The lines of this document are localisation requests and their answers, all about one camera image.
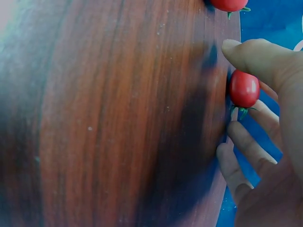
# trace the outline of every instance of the white speck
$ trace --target white speck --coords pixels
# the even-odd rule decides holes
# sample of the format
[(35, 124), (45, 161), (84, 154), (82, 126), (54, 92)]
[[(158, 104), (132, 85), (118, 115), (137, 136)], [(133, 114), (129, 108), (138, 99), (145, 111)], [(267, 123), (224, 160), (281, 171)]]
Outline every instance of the white speck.
[(252, 92), (255, 92), (255, 91), (257, 90), (257, 85), (256, 85), (256, 82), (255, 82), (255, 81), (253, 81), (253, 82), (251, 83), (251, 90), (252, 90)]

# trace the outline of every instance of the finger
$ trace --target finger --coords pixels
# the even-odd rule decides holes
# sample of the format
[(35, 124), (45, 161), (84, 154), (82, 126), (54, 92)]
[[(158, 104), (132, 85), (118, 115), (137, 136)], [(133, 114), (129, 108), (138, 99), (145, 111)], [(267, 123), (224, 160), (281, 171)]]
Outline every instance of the finger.
[(226, 143), (221, 144), (217, 148), (216, 155), (232, 198), (235, 204), (238, 205), (241, 199), (253, 189), (253, 186), (244, 176), (232, 146)]
[(270, 168), (277, 164), (276, 160), (253, 139), (239, 122), (231, 122), (227, 132), (235, 146), (260, 177), (263, 177)]
[(267, 105), (258, 100), (249, 113), (251, 117), (264, 129), (271, 141), (282, 151), (282, 138), (279, 117)]
[(276, 102), (278, 102), (278, 95), (276, 94), (276, 92), (271, 89), (267, 84), (263, 83), (262, 81), (259, 81), (260, 84), (260, 88), (269, 96), (271, 97), (273, 100), (275, 100)]
[(272, 44), (264, 39), (248, 40), (239, 43), (225, 40), (222, 52), (237, 69), (258, 77), (279, 94), (282, 85), (299, 73), (303, 54)]

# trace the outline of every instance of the wooden surface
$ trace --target wooden surface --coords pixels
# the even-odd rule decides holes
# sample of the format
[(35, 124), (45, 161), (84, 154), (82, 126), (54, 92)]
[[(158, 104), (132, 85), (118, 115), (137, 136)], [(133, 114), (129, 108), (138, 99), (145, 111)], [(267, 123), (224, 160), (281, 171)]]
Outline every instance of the wooden surface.
[(225, 38), (200, 0), (0, 1), (0, 226), (215, 226)]

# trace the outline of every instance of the skin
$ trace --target skin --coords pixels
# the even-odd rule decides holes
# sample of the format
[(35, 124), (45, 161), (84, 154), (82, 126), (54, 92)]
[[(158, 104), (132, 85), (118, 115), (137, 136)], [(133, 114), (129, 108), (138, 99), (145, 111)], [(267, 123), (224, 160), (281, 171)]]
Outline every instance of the skin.
[(260, 96), (259, 81), (250, 74), (235, 70), (230, 81), (229, 94), (234, 105), (250, 108)]
[(235, 12), (244, 8), (248, 0), (211, 0), (214, 7), (225, 12)]
[(250, 110), (283, 153), (277, 163), (239, 122), (231, 122), (228, 135), (261, 177), (253, 188), (232, 149), (217, 148), (222, 174), (238, 206), (235, 226), (303, 226), (303, 52), (293, 52), (266, 40), (243, 44), (225, 40), (222, 51), (235, 68), (255, 75), (261, 88), (280, 106), (280, 118), (258, 100)]

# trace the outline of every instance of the tomato stem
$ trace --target tomato stem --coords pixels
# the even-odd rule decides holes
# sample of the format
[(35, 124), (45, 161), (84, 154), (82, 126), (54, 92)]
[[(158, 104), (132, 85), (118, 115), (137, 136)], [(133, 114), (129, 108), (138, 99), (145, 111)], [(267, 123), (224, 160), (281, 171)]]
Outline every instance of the tomato stem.
[(251, 12), (251, 9), (248, 7), (244, 7), (243, 9), (241, 9), (240, 11), (245, 11), (245, 12)]
[(231, 19), (231, 15), (232, 15), (232, 12), (227, 12), (227, 17), (229, 20)]
[(231, 116), (232, 116), (232, 114), (233, 114), (233, 112), (235, 111), (236, 108), (238, 108), (240, 112), (243, 112), (242, 116), (240, 117), (240, 120), (243, 120), (243, 118), (247, 115), (247, 113), (248, 113), (248, 111), (249, 111), (250, 109), (256, 110), (256, 111), (259, 111), (259, 112), (260, 112), (260, 110), (257, 110), (257, 109), (254, 108), (254, 107), (244, 108), (244, 107), (238, 107), (238, 106), (232, 105), (231, 108), (232, 108)]

